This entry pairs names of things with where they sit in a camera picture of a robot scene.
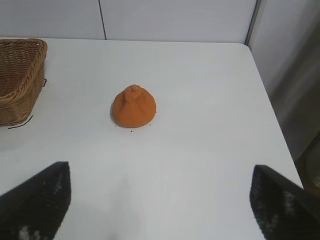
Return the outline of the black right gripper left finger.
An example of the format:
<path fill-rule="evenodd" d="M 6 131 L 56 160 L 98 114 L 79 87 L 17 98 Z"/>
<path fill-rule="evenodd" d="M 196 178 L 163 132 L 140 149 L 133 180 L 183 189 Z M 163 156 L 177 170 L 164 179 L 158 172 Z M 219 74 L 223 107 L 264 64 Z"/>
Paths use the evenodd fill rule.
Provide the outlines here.
<path fill-rule="evenodd" d="M 57 161 L 0 196 L 2 240 L 52 240 L 72 199 L 67 161 Z"/>

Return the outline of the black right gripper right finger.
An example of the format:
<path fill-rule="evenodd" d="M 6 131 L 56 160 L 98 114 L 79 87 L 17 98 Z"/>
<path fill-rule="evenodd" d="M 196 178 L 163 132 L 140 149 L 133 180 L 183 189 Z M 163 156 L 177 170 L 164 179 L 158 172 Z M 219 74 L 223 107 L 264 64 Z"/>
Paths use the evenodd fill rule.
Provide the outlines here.
<path fill-rule="evenodd" d="M 266 240 L 320 238 L 320 199 L 269 166 L 254 166 L 249 201 Z"/>

